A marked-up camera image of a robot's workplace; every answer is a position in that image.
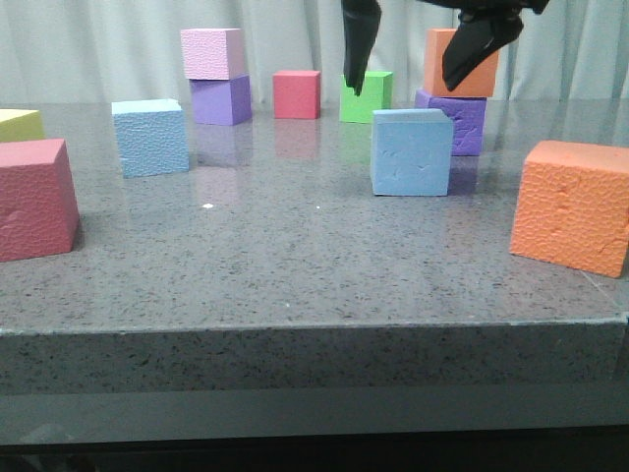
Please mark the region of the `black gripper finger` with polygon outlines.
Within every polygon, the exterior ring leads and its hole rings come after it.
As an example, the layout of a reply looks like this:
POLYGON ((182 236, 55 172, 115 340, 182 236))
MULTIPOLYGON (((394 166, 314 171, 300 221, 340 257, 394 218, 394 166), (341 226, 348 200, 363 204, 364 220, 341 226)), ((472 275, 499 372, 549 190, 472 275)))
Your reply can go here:
POLYGON ((519 13, 460 13, 459 21, 442 55, 442 78, 449 91, 524 28, 519 13))
POLYGON ((360 95, 369 58, 381 19, 381 8, 376 0, 342 0, 345 55, 344 79, 354 95, 360 95))

